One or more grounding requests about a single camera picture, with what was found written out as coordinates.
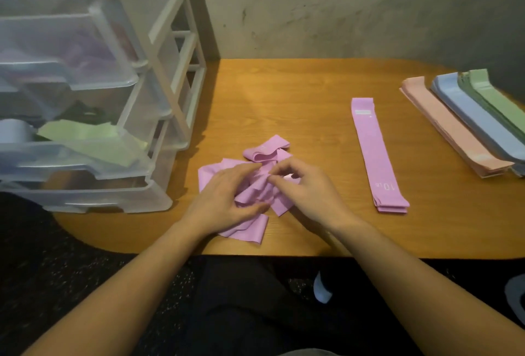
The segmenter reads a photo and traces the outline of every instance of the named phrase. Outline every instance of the green fabric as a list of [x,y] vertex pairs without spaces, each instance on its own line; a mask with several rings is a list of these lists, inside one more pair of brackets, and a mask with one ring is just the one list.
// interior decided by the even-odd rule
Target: green fabric
[[[136,156],[130,154],[117,127],[109,122],[90,125],[69,120],[50,121],[38,130],[37,135],[59,142],[78,153],[123,167],[129,167],[136,160]],[[147,142],[130,136],[142,150],[147,148]],[[97,140],[101,139],[114,139],[114,141],[108,146],[107,143],[98,144]]]
[[516,138],[525,143],[525,113],[492,86],[486,69],[461,73],[458,76],[458,85]]

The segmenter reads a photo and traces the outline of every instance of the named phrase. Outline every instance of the crumpled pink band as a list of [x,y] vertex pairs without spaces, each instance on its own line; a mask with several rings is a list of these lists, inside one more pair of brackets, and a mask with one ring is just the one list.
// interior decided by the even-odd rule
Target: crumpled pink band
[[[283,150],[283,147],[290,147],[290,143],[279,135],[275,135],[261,146],[247,148],[243,152],[243,156],[248,160],[262,163],[263,166],[246,178],[237,189],[234,199],[237,206],[246,207],[255,203],[264,202],[270,204],[277,216],[281,216],[292,208],[292,201],[281,193],[277,187],[268,182],[268,177],[270,176],[268,172],[272,167],[277,164],[277,162],[292,156],[292,154]],[[223,159],[220,163],[200,167],[198,171],[199,192],[204,189],[217,172],[245,163],[247,162]],[[285,176],[285,179],[291,180],[294,183],[299,183],[300,181],[300,178],[295,179],[292,178],[291,175]],[[260,244],[267,224],[268,216],[260,214],[251,220],[246,220],[219,234],[224,237],[253,241],[254,243]]]

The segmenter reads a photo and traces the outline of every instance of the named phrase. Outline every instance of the concrete wall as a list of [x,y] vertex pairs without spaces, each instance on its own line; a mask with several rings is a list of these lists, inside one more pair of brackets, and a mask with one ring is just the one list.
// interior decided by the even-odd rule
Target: concrete wall
[[525,0],[191,1],[210,58],[384,57],[488,67],[497,85],[522,89],[525,99]]

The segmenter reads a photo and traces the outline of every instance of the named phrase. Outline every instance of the right hand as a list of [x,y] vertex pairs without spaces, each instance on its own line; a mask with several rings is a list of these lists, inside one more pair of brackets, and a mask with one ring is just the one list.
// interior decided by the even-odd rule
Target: right hand
[[[268,181],[282,191],[286,197],[310,219],[323,226],[337,225],[350,214],[348,207],[327,174],[319,167],[290,157],[277,163],[269,172]],[[295,184],[282,176],[294,174],[301,182]]]

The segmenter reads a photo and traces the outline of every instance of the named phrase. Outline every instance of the folded pink resistance band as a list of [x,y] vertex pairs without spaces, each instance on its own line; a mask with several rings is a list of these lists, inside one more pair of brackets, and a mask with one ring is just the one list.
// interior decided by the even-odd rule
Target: folded pink resistance band
[[[239,207],[246,207],[258,202],[270,204],[277,216],[281,216],[287,210],[292,208],[293,203],[279,189],[268,182],[269,171],[277,162],[291,157],[283,148],[290,147],[290,143],[279,135],[272,138],[259,147],[247,148],[243,152],[248,160],[256,163],[262,163],[257,171],[244,180],[237,189],[235,204]],[[199,168],[199,192],[201,192],[213,175],[221,170],[235,167],[239,164],[246,164],[246,161],[223,159],[220,163],[205,165]],[[285,176],[286,180],[299,183],[300,178],[294,179],[291,175]],[[262,241],[268,216],[260,214],[251,220],[219,233],[221,236],[235,238],[243,241],[253,241],[259,243]]]
[[379,212],[405,214],[410,204],[403,198],[397,186],[383,135],[375,116],[374,99],[353,98],[352,117],[358,133],[374,205]]

